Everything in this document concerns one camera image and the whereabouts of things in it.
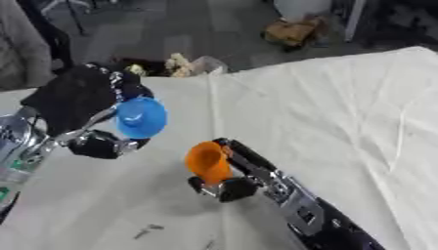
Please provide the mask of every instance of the chair leg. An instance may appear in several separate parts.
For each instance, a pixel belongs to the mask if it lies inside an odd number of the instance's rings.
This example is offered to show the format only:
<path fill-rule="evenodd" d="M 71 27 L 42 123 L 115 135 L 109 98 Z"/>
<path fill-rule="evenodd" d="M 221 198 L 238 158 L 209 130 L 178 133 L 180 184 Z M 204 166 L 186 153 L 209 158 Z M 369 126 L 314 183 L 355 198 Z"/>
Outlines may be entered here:
<path fill-rule="evenodd" d="M 70 11 L 70 14 L 74 20 L 74 23 L 76 23 L 76 27 L 79 30 L 79 34 L 82 36 L 85 36 L 85 30 L 82 26 L 82 23 L 80 23 L 80 20 L 79 20 L 79 17 L 77 16 L 76 11 L 74 11 L 73 7 L 71 6 L 70 0 L 66 0 L 66 6 L 68 7 L 68 10 Z"/>
<path fill-rule="evenodd" d="M 70 38 L 68 34 L 63 32 L 62 30 L 56 28 L 56 32 L 58 33 L 58 42 L 61 47 L 58 53 L 58 58 L 63 62 L 63 69 L 70 69 L 74 67 L 74 61 L 71 58 L 71 49 L 70 49 Z"/>
<path fill-rule="evenodd" d="M 43 15 L 46 15 L 50 10 L 52 10 L 53 8 L 55 8 L 58 4 L 60 4 L 61 1 L 60 0 L 53 0 L 52 2 L 50 2 L 50 4 L 48 4 L 46 7 L 44 7 L 41 10 L 41 13 Z"/>
<path fill-rule="evenodd" d="M 86 2 L 81 1 L 81 0 L 70 0 L 70 3 L 82 5 L 83 7 L 87 8 L 87 9 L 91 9 L 91 5 L 89 3 L 86 3 Z"/>
<path fill-rule="evenodd" d="M 93 10 L 97 10 L 99 8 L 98 2 L 96 0 L 91 0 L 91 6 Z"/>

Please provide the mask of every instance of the white table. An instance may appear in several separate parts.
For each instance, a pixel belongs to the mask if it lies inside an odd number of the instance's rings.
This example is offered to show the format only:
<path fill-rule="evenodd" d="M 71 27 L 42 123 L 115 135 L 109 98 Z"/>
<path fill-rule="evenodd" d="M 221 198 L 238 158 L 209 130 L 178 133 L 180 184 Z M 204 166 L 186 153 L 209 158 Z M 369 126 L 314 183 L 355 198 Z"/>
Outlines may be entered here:
<path fill-rule="evenodd" d="M 214 249 L 298 249 L 263 196 L 224 205 L 188 187 L 185 153 L 221 136 L 265 155 L 386 249 L 434 249 L 437 68 L 434 53 L 411 48 L 147 78 L 169 110 L 165 131 L 114 161 L 58 149 L 0 228 L 1 249 L 202 250 L 211 239 Z M 2 94 L 1 113 L 27 93 Z M 134 240 L 148 224 L 165 230 Z"/>

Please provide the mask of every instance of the person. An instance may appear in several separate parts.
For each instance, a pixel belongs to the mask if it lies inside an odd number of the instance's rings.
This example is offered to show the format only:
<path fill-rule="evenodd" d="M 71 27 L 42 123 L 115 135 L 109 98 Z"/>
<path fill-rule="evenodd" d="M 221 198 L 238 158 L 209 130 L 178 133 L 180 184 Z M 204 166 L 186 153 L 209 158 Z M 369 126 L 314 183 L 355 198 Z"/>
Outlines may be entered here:
<path fill-rule="evenodd" d="M 51 76 L 49 46 L 16 0 L 0 0 L 0 91 L 40 87 Z"/>

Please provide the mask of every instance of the chair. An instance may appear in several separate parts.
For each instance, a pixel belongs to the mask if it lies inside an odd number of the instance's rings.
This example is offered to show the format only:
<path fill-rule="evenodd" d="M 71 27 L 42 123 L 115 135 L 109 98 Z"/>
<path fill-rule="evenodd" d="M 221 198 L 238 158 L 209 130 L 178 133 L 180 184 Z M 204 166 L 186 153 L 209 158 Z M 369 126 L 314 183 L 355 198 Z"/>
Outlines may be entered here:
<path fill-rule="evenodd" d="M 97 9 L 96 0 L 92 0 L 93 6 L 90 6 L 89 3 L 84 2 L 82 0 L 52 0 L 49 4 L 47 4 L 44 8 L 42 8 L 41 13 L 45 16 L 47 13 L 53 8 L 57 7 L 59 4 L 66 3 L 66 6 L 70 12 L 71 17 L 73 18 L 74 23 L 76 24 L 77 29 L 81 35 L 85 35 L 85 30 L 82 26 L 82 23 L 77 16 L 76 11 L 73 9 L 72 4 L 80 5 L 86 8 L 87 11 L 93 7 Z"/>
<path fill-rule="evenodd" d="M 61 73 L 72 68 L 74 62 L 71 58 L 70 39 L 68 35 L 48 22 L 32 0 L 17 0 L 17 2 L 35 29 L 49 45 L 52 60 L 60 60 L 63 63 L 63 66 L 54 70 L 54 72 Z"/>

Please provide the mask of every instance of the screw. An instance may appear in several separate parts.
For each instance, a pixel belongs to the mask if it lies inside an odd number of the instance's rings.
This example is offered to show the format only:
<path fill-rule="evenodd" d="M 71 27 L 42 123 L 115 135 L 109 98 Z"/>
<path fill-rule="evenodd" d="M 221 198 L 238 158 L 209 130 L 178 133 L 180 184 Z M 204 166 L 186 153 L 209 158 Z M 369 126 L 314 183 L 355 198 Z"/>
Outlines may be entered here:
<path fill-rule="evenodd" d="M 147 229 L 141 229 L 135 236 L 134 239 L 139 239 L 143 237 L 144 235 L 148 234 L 149 231 Z"/>
<path fill-rule="evenodd" d="M 204 250 L 212 250 L 214 246 L 214 240 L 210 240 L 208 244 L 205 246 Z"/>
<path fill-rule="evenodd" d="M 155 230 L 163 230 L 164 227 L 162 225 L 156 225 L 156 224 L 149 224 L 149 229 L 155 229 Z"/>
<path fill-rule="evenodd" d="M 331 221 L 331 223 L 333 224 L 333 226 L 334 226 L 335 228 L 337 228 L 337 229 L 340 228 L 340 222 L 339 222 L 339 220 L 337 220 L 337 219 L 333 219 L 333 220 Z"/>

